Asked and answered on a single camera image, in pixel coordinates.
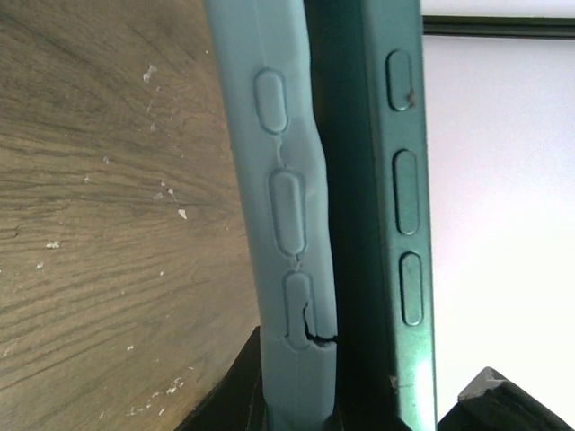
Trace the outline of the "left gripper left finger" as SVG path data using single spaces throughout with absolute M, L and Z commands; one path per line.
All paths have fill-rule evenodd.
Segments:
M 255 327 L 225 376 L 176 427 L 176 431 L 261 431 L 260 328 Z

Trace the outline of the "black enclosure frame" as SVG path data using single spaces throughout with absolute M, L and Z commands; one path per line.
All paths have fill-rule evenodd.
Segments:
M 425 35 L 500 39 L 573 40 L 573 18 L 427 15 Z

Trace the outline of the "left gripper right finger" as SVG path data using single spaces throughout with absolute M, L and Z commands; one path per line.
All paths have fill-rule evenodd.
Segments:
M 458 394 L 441 431 L 572 431 L 563 419 L 487 366 Z

